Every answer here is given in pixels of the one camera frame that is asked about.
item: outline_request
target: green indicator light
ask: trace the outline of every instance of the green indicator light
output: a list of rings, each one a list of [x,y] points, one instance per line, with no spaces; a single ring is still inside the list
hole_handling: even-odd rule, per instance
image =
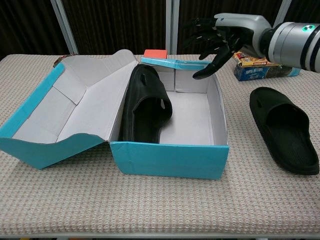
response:
[[[304,27],[302,28],[302,31],[304,31],[304,32],[309,32],[309,31],[311,31],[311,30],[313,30],[313,29],[315,29],[315,28],[316,28],[315,25],[306,25],[306,26],[304,26]]]

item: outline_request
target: slide sandal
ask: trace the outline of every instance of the slide sandal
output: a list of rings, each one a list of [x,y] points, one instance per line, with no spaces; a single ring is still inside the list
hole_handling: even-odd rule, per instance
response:
[[[122,116],[122,141],[159,143],[159,130],[172,115],[172,105],[156,70],[138,64],[132,71]]]
[[[258,87],[250,94],[255,123],[275,162],[300,175],[317,175],[319,159],[310,141],[309,118],[281,92]]]

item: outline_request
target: robotic hand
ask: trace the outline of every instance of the robotic hand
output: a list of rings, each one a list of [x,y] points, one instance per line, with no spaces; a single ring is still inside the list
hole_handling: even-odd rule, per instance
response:
[[[241,50],[272,63],[320,73],[320,24],[284,22],[272,28],[260,15],[220,13],[214,18],[197,18],[184,26],[196,28],[183,47],[208,42],[199,57],[216,54],[212,63],[196,72],[194,79],[207,78],[218,71],[235,52]]]

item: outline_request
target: dark curtain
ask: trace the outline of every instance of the dark curtain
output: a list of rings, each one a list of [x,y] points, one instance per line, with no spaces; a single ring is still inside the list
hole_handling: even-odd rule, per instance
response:
[[[166,0],[63,0],[80,54],[165,49]]]
[[[320,23],[319,0],[293,0],[284,18],[285,22]]]
[[[0,42],[0,59],[69,53],[50,0],[1,0]]]
[[[206,47],[205,44],[194,44],[182,48],[183,41],[194,31],[194,29],[182,29],[182,25],[188,20],[213,18],[219,13],[255,14],[264,16],[272,26],[281,2],[280,0],[180,0],[177,53],[199,54]]]

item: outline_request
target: table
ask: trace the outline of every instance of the table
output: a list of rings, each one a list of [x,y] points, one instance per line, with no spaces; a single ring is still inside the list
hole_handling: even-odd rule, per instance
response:
[[[15,54],[0,62],[1,125],[56,59]],[[311,141],[320,153],[320,75],[302,70],[297,77],[238,82],[234,68],[231,59],[216,74],[230,146],[221,180],[125,175],[107,143],[43,170],[1,151],[0,237],[319,238],[320,176],[295,175],[276,165],[251,115],[249,96],[261,86],[286,94],[308,114]]]

